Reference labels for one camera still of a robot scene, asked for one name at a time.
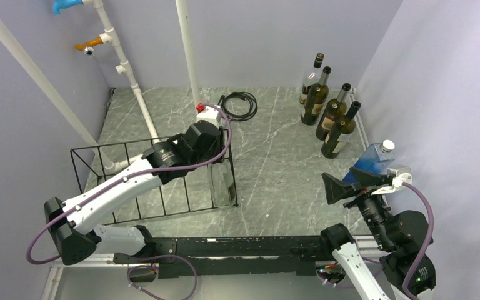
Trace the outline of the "blue square glass bottle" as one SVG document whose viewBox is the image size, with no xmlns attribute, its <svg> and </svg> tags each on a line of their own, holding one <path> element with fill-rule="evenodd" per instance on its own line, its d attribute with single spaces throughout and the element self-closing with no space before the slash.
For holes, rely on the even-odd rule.
<svg viewBox="0 0 480 300">
<path fill-rule="evenodd" d="M 395 143 L 385 139 L 383 142 L 369 145 L 353 167 L 374 174 L 381 174 L 395 160 Z"/>
</svg>

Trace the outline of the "dark green wine bottle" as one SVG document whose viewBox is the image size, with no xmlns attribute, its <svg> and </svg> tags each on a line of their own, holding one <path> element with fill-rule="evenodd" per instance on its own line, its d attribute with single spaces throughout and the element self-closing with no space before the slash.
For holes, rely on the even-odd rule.
<svg viewBox="0 0 480 300">
<path fill-rule="evenodd" d="M 361 106 L 361 102 L 353 101 L 348 112 L 337 118 L 321 147 L 321 153 L 324 157 L 337 158 L 343 147 L 349 142 L 356 129 L 355 117 Z"/>
</svg>

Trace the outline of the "olive green wine bottle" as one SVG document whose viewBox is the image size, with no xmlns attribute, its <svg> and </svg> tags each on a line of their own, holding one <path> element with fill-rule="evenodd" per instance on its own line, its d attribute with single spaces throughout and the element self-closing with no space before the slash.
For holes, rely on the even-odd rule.
<svg viewBox="0 0 480 300">
<path fill-rule="evenodd" d="M 345 100 L 351 89 L 352 86 L 350 83 L 344 83 L 339 94 L 335 98 L 328 101 L 315 130 L 315 135 L 320 141 L 323 141 L 327 138 L 332 126 L 336 122 L 336 119 L 345 114 L 347 110 Z"/>
</svg>

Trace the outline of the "clear glass bottle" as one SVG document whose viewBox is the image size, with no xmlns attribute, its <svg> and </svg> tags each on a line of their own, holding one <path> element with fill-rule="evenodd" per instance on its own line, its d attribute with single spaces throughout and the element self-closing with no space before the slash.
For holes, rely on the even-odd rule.
<svg viewBox="0 0 480 300">
<path fill-rule="evenodd" d="M 211 200 L 214 207 L 228 208 L 236 203 L 233 170 L 228 159 L 207 167 Z"/>
</svg>

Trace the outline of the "black wire wine rack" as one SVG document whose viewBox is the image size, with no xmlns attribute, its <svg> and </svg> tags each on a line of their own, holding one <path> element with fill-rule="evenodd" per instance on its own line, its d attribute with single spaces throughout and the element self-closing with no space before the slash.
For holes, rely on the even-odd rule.
<svg viewBox="0 0 480 300">
<path fill-rule="evenodd" d="M 218 162 L 231 132 L 212 124 L 193 124 L 185 133 L 153 144 L 133 163 L 102 184 L 64 202 L 63 213 L 76 229 L 92 228 L 130 200 Z"/>
</svg>

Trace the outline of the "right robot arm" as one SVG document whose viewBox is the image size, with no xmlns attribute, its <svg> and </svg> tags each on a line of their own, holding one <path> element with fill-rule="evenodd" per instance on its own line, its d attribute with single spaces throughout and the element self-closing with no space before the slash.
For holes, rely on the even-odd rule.
<svg viewBox="0 0 480 300">
<path fill-rule="evenodd" d="M 329 205 L 345 199 L 345 208 L 356 207 L 380 251 L 381 270 L 396 299 L 432 299 L 436 269 L 426 255 L 433 243 L 434 213 L 424 194 L 413 186 L 409 166 L 389 167 L 374 174 L 350 167 L 352 184 L 324 172 L 321 177 Z M 422 201 L 426 212 L 406 210 L 392 214 L 382 204 L 383 195 L 408 188 Z M 356 240 L 346 226 L 336 224 L 321 232 L 319 250 L 326 259 L 335 259 L 344 269 L 362 299 L 387 299 L 375 276 L 364 266 Z"/>
</svg>

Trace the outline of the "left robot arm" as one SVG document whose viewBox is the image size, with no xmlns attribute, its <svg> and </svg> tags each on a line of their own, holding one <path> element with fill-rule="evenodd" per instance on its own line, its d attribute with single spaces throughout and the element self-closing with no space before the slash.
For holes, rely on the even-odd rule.
<svg viewBox="0 0 480 300">
<path fill-rule="evenodd" d="M 125 254 L 140 263 L 156 254 L 152 234 L 141 225 L 102 224 L 105 216 L 130 200 L 222 159 L 232 139 L 230 129 L 199 121 L 185 133 L 155 142 L 123 171 L 82 195 L 44 203 L 48 231 L 58 258 L 69 266 L 93 254 Z"/>
</svg>

